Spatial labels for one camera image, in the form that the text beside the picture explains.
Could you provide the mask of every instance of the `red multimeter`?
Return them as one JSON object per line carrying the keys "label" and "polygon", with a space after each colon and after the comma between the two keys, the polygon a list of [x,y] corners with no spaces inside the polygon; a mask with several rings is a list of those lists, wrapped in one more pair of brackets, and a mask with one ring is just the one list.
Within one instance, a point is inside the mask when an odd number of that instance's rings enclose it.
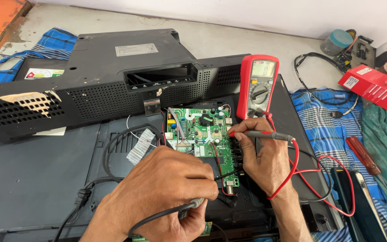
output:
{"label": "red multimeter", "polygon": [[255,112],[268,112],[278,70],[279,59],[273,56],[251,55],[243,58],[237,107],[239,118],[254,118]]}

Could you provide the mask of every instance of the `green circuit board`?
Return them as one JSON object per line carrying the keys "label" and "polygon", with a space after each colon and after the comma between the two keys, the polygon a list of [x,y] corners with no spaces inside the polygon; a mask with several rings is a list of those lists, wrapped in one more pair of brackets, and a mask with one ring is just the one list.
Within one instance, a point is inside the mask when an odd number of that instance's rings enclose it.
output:
{"label": "green circuit board", "polygon": [[[199,157],[203,162],[209,163],[215,170],[218,169],[218,166],[216,151],[211,144],[213,142],[218,152],[222,174],[234,171],[234,151],[231,149],[230,137],[226,135],[227,130],[232,126],[232,119],[228,118],[228,108],[222,110],[224,113],[222,118],[218,117],[218,110],[212,114],[210,109],[173,108],[173,112],[176,114],[186,137],[186,140],[182,142],[179,133],[177,142],[178,130],[171,127],[172,124],[175,124],[175,120],[172,115],[168,115],[168,112],[166,134],[168,136],[168,133],[172,133],[172,139],[167,140],[174,149],[179,143],[178,151],[191,153]],[[235,174],[225,177],[224,181],[233,181],[233,187],[239,187],[238,177]]]}
{"label": "green circuit board", "polygon": [[[209,236],[212,232],[212,222],[206,222],[206,227],[204,228],[204,231],[200,234],[199,237],[202,236]],[[144,238],[143,236],[137,234],[132,237],[132,242],[150,242],[148,239]]]}

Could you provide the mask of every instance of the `blue lid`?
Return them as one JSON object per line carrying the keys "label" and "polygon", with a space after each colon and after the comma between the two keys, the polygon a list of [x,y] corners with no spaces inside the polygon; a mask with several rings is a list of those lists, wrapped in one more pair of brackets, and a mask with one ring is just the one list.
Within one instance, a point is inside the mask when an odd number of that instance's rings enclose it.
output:
{"label": "blue lid", "polygon": [[329,38],[336,46],[341,48],[346,48],[353,42],[352,36],[342,29],[334,30]]}

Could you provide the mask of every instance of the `electrolytic capacitor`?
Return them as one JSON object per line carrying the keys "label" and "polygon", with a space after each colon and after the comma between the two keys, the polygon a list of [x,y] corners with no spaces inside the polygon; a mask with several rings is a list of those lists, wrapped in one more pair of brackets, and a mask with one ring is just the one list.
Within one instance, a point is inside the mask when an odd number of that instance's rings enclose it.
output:
{"label": "electrolytic capacitor", "polygon": [[225,116],[225,114],[224,114],[222,111],[220,111],[220,112],[218,113],[218,118],[219,118],[219,119],[222,119],[224,116]]}

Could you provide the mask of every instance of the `blue checkered cloth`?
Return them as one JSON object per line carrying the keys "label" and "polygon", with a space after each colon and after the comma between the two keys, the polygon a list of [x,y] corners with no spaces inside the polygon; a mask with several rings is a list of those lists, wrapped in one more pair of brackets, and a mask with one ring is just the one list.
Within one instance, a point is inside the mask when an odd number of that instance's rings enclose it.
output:
{"label": "blue checkered cloth", "polygon": [[0,83],[13,81],[25,57],[68,60],[76,43],[77,36],[60,28],[52,28],[43,34],[40,41],[31,49],[15,53],[0,60],[0,64],[11,58],[19,61],[9,70],[0,71]]}
{"label": "blue checkered cloth", "polygon": [[[329,88],[321,88],[312,91],[313,94],[327,102],[342,102],[351,92],[336,91]],[[362,122],[362,101],[358,100],[357,105],[352,112],[344,115],[339,119],[331,118],[332,111],[340,111],[345,113],[355,103],[356,95],[353,95],[350,100],[339,106],[325,105],[314,99],[308,92],[298,90],[292,94],[292,101],[298,116],[306,131],[316,157],[321,155],[329,155],[339,160],[346,168],[359,171],[368,185],[371,196],[373,197],[374,205],[379,213],[380,221],[387,235],[387,198],[383,190],[374,181],[373,177],[368,174],[365,166],[352,152],[346,143],[346,138],[356,136],[362,141],[361,122]],[[330,158],[321,160],[326,168],[338,167],[339,165]],[[347,224],[342,230],[312,233],[314,241],[320,242],[342,242],[352,241]],[[280,241],[278,236],[257,239],[255,242],[274,242]]]}

